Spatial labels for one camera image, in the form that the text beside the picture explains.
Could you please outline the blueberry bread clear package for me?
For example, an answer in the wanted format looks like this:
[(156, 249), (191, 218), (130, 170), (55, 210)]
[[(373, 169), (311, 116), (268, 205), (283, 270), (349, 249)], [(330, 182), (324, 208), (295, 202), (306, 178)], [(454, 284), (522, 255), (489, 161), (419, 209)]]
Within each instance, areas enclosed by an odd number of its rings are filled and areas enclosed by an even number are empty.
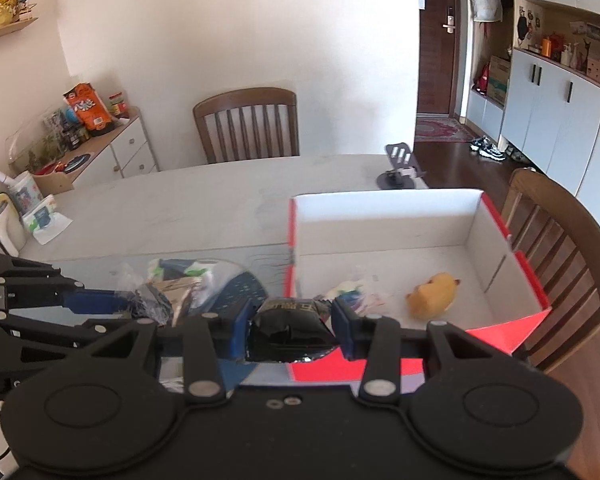
[(380, 289), (376, 275), (343, 281), (329, 289), (324, 298), (329, 301), (341, 300), (359, 316), (389, 313), (387, 295)]

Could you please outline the black seeds snack packet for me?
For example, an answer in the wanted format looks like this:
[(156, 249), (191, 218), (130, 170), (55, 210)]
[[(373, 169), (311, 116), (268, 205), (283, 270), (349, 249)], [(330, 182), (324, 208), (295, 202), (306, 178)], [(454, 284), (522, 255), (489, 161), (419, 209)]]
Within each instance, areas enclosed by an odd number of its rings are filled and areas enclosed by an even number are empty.
[(250, 362), (312, 362), (338, 346), (327, 326), (330, 303), (270, 298), (249, 322), (246, 359)]

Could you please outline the silver foil snack bag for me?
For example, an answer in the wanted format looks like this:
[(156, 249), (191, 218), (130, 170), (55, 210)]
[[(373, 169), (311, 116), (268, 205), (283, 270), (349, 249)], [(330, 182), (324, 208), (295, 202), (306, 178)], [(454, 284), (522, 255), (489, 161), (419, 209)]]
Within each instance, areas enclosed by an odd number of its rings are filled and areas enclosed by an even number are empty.
[(135, 293), (137, 314), (161, 326), (177, 326), (193, 307), (201, 289), (202, 278), (198, 276), (147, 282)]

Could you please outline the white green blue pouch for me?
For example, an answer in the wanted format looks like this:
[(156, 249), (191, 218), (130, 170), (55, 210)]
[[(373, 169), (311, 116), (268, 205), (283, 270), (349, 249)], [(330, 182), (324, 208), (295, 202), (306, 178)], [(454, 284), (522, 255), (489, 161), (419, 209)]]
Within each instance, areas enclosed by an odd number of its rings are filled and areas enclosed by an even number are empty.
[(190, 305), (199, 308), (215, 294), (220, 284), (219, 261), (213, 259), (160, 258), (148, 264), (147, 281), (155, 286), (184, 280), (192, 283)]

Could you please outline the round blue placemat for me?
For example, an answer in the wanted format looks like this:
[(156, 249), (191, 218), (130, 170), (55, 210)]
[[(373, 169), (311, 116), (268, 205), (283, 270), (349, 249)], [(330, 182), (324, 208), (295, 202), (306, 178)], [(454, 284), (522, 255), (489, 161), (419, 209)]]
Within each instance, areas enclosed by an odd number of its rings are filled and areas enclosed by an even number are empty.
[(246, 361), (247, 333), (254, 310), (268, 298), (261, 282), (238, 263), (200, 260), (206, 269), (200, 305), (203, 314), (217, 314), (234, 322), (227, 342), (216, 350), (227, 390), (243, 382), (257, 367)]

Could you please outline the tissue pack with tissue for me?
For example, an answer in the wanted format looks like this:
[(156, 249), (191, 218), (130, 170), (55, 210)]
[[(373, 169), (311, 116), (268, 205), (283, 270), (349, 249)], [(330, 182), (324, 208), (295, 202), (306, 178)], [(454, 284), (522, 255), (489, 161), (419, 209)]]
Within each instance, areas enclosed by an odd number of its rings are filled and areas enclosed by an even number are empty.
[(58, 210), (57, 200), (50, 194), (25, 214), (22, 222), (38, 244), (46, 245), (68, 229), (72, 220)]

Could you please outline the red cardboard shoe box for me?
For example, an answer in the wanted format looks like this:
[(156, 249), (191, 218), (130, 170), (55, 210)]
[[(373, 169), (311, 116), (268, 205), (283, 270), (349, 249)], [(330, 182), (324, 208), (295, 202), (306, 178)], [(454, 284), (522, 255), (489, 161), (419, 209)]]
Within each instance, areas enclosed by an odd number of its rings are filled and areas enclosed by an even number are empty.
[(513, 250), (498, 210), (471, 188), (304, 194), (289, 205), (292, 263), (286, 295), (324, 297), (376, 275), (389, 313), (405, 328), (424, 324), (406, 295), (438, 273), (462, 282), (440, 318), (513, 353), (550, 313), (526, 257)]

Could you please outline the white drawer sideboard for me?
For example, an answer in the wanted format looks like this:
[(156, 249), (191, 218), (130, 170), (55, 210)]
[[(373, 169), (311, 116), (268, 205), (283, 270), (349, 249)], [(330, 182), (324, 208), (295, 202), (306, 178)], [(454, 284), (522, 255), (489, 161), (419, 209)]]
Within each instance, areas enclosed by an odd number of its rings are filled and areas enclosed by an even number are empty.
[(40, 191), (44, 195), (60, 194), (158, 172), (160, 168), (140, 110), (132, 106), (129, 114), (130, 117), (120, 119), (117, 128), (110, 133), (91, 138), (60, 160), (68, 169), (73, 159), (87, 155), (86, 162), (78, 168), (68, 174), (53, 171), (35, 176)]

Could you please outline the grey phone stand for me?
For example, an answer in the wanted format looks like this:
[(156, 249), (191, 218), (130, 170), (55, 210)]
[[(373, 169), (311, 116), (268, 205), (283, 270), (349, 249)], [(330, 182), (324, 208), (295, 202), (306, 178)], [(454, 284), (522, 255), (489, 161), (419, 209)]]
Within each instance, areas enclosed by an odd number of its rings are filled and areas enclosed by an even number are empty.
[(410, 146), (404, 142), (387, 144), (385, 151), (391, 168), (376, 179), (381, 190), (424, 190), (425, 173)]

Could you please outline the orange snack bag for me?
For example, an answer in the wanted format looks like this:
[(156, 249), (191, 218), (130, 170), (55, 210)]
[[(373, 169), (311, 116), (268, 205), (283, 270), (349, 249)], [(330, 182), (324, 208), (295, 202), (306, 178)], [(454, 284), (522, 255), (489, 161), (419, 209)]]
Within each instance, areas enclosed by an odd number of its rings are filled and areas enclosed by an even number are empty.
[(76, 84), (64, 99), (90, 136), (102, 136), (116, 128), (114, 118), (88, 82)]

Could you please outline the brown wooden chair far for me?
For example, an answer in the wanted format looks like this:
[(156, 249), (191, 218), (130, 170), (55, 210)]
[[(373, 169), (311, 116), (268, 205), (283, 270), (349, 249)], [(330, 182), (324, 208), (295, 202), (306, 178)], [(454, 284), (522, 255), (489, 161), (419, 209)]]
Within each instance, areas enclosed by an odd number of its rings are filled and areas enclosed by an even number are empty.
[(209, 164), (300, 154), (297, 96), (290, 90), (224, 92), (196, 104), (193, 116)]

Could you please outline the sneakers on floor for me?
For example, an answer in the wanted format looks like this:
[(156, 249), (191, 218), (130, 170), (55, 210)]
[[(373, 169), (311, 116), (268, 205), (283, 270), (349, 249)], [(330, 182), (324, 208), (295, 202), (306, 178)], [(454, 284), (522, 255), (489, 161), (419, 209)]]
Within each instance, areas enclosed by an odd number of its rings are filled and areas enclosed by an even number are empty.
[(480, 136), (480, 138), (471, 141), (469, 148), (473, 153), (483, 158), (494, 160), (494, 162), (502, 162), (506, 159), (505, 154), (487, 136)]

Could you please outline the brown wooden chair right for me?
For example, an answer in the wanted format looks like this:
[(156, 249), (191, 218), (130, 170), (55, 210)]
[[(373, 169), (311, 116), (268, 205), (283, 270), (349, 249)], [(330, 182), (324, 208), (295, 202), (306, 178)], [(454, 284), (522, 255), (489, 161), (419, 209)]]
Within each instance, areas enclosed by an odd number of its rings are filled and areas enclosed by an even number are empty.
[(516, 355), (548, 373), (600, 331), (600, 225), (569, 191), (530, 168), (512, 173), (502, 217), (550, 304)]

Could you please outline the hanging grey tote bag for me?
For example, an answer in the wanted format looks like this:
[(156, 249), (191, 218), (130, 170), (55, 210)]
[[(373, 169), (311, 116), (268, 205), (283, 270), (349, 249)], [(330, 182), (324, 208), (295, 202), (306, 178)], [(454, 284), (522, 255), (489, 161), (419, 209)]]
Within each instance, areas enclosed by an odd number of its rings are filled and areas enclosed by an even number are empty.
[(501, 0), (471, 0), (471, 11), (476, 23), (497, 23), (503, 19)]

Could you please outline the white wall cabinet unit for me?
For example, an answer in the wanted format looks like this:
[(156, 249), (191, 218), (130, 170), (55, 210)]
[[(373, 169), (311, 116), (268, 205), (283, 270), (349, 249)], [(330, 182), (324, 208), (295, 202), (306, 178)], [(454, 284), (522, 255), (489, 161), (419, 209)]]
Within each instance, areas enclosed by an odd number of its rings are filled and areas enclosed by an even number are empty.
[(600, 224), (600, 0), (501, 0), (476, 23), (469, 125), (566, 188)]

